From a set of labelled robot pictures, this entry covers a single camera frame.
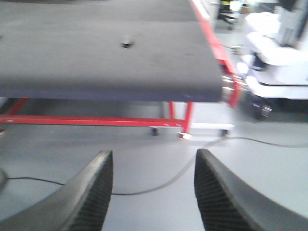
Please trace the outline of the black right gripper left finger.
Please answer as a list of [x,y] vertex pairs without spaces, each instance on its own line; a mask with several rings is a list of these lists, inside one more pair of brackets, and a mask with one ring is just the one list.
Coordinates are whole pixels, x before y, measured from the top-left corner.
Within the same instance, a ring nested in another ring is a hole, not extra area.
[[100,231],[113,189],[113,153],[100,151],[65,185],[0,223],[2,231]]

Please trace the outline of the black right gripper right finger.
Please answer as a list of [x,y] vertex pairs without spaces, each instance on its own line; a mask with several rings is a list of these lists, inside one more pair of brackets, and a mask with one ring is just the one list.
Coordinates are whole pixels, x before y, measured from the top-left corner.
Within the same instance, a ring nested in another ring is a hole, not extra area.
[[206,231],[306,231],[308,219],[267,198],[208,149],[195,155],[194,193]]

